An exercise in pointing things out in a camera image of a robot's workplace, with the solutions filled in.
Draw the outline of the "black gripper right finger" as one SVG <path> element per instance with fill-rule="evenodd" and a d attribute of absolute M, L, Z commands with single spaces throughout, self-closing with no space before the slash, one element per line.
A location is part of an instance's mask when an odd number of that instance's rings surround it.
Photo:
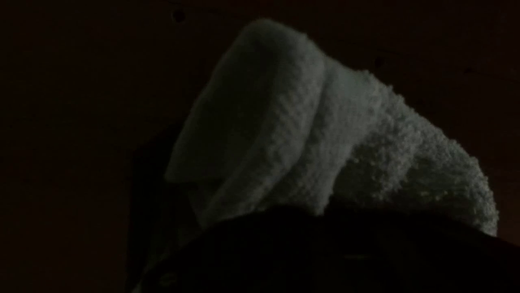
<path fill-rule="evenodd" d="M 433 216 L 350 212 L 353 293 L 520 293 L 519 248 Z"/>

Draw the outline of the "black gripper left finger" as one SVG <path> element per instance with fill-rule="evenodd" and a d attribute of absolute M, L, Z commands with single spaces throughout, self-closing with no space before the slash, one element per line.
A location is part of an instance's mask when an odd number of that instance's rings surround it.
<path fill-rule="evenodd" d="M 226 220 L 161 261 L 144 293 L 347 293 L 321 225 L 293 209 Z"/>

